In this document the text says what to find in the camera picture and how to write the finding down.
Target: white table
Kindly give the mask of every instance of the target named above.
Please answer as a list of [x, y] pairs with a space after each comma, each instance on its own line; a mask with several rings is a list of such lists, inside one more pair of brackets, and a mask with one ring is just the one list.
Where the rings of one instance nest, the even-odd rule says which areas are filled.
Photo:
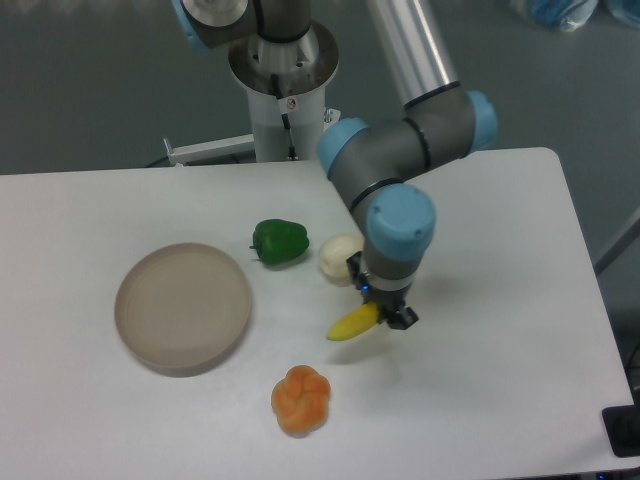
[[[601, 410], [631, 403], [560, 164], [478, 153], [417, 178], [438, 210], [406, 332], [324, 339], [360, 303], [316, 252], [353, 231], [313, 162], [0, 178], [0, 478], [476, 480], [632, 468]], [[307, 226], [306, 261], [271, 271], [260, 220]], [[202, 242], [232, 255], [255, 306], [226, 361], [169, 378], [113, 320], [146, 254]], [[285, 435], [271, 389], [326, 375], [330, 418]]]

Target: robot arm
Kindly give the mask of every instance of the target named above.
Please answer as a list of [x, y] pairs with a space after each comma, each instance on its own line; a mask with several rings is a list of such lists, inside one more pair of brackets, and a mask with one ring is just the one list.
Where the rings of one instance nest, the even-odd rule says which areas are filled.
[[[245, 87], [279, 98], [279, 91], [318, 88], [335, 72], [333, 38], [311, 22], [309, 0], [173, 1], [179, 17], [186, 13], [182, 23], [185, 31], [192, 28], [190, 40], [198, 37], [209, 48], [238, 40], [230, 60]], [[406, 116], [379, 130], [345, 119], [319, 142], [306, 138], [317, 143], [327, 177], [364, 234], [363, 251], [348, 261], [356, 288], [365, 301], [376, 302], [380, 322], [407, 329], [418, 317], [405, 296], [433, 238], [436, 213], [424, 192], [403, 182], [485, 148], [497, 121], [484, 95], [460, 87], [426, 0], [367, 3]], [[252, 33], [257, 35], [248, 41]], [[306, 78], [312, 79], [308, 85]], [[284, 114], [283, 120], [287, 129]]]
[[381, 322], [407, 329], [418, 317], [404, 299], [436, 214], [424, 192], [403, 182], [487, 147], [497, 121], [484, 95], [460, 87], [425, 1], [368, 6], [406, 117], [377, 131], [342, 120], [322, 137], [318, 154], [365, 236], [363, 252], [348, 261], [356, 288], [377, 303]]

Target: cable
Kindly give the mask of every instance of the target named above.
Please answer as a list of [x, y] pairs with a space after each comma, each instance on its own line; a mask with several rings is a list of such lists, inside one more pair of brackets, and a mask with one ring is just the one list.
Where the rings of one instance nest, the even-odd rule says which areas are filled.
[[167, 160], [169, 160], [169, 157], [165, 155], [164, 157], [160, 158], [159, 160], [156, 160], [155, 162], [151, 162], [149, 165], [145, 165], [144, 168], [156, 167], [156, 166], [160, 165], [162, 162], [166, 162]]
[[627, 364], [624, 367], [624, 372], [625, 373], [629, 373], [629, 370], [631, 370], [631, 364], [633, 363], [633, 359], [635, 358], [636, 354], [638, 353], [638, 351], [640, 351], [640, 342], [638, 342], [638, 344], [636, 345], [636, 347], [633, 349], [633, 352], [631, 352], [631, 355], [629, 355], [629, 358], [627, 359]]

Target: plate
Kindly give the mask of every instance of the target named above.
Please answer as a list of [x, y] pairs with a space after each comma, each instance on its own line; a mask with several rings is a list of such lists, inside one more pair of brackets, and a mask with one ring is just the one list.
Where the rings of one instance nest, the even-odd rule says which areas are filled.
[[157, 250], [127, 274], [115, 321], [133, 354], [155, 371], [191, 376], [209, 370], [240, 338], [251, 288], [222, 250], [182, 243]]

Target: black object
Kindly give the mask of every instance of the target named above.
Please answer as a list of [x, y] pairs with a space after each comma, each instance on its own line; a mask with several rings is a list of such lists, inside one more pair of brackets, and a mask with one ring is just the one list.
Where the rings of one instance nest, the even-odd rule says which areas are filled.
[[605, 408], [602, 418], [616, 457], [640, 456], [640, 411], [635, 405]]
[[367, 282], [367, 276], [360, 271], [362, 252], [357, 252], [347, 259], [349, 274], [356, 289], [362, 293], [364, 303], [375, 302], [380, 310], [378, 323], [387, 322], [389, 328], [406, 330], [419, 320], [416, 312], [404, 302], [409, 287], [400, 290], [379, 290]]

